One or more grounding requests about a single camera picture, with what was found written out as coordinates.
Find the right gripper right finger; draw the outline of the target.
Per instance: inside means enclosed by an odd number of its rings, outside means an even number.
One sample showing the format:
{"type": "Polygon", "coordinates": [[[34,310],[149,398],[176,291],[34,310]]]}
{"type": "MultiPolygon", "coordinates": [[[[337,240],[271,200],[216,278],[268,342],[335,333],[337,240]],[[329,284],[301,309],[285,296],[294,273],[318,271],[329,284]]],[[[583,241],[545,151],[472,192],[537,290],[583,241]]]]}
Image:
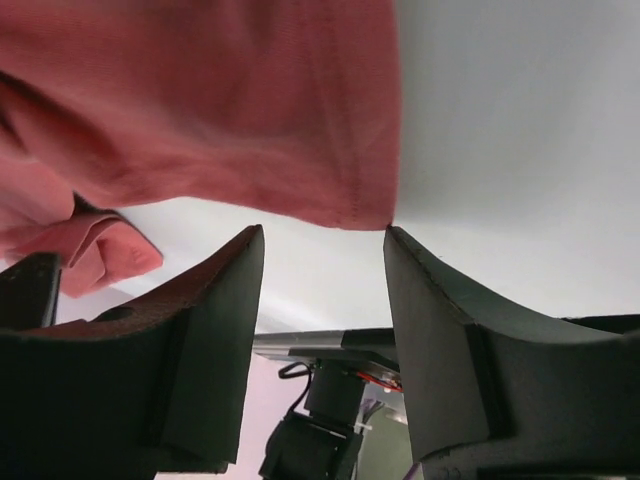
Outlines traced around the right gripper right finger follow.
{"type": "Polygon", "coordinates": [[[639,318],[555,318],[389,227],[384,263],[413,458],[428,479],[635,479],[639,318]]]}

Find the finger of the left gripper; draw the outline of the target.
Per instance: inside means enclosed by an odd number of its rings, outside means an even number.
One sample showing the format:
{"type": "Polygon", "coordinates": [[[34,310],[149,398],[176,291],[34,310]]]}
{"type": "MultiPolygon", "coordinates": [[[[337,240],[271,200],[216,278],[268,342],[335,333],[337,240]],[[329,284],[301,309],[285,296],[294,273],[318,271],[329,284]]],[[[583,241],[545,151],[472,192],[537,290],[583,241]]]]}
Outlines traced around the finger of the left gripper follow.
{"type": "Polygon", "coordinates": [[[55,253],[34,253],[1,273],[1,328],[32,330],[54,324],[61,281],[55,253]]]}

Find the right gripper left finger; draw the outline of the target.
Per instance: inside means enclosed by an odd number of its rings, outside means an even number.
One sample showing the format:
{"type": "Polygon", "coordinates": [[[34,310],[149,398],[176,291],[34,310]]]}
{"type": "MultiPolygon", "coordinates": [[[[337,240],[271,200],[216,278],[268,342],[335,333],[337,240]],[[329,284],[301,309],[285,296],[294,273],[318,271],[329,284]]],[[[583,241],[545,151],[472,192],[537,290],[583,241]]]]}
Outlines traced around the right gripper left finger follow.
{"type": "Polygon", "coordinates": [[[237,460],[263,267],[254,225],[92,320],[1,328],[2,477],[224,473],[237,460]]]}

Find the salmon pink t shirt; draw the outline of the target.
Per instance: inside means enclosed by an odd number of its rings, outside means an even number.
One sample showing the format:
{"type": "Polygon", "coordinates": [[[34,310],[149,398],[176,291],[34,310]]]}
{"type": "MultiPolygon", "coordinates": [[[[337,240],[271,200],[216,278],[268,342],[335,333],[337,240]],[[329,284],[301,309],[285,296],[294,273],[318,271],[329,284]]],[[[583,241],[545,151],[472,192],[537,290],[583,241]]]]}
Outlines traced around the salmon pink t shirt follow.
{"type": "Polygon", "coordinates": [[[78,297],[158,268],[117,210],[180,197],[381,230],[400,126],[390,1],[5,1],[1,256],[78,297]]]}

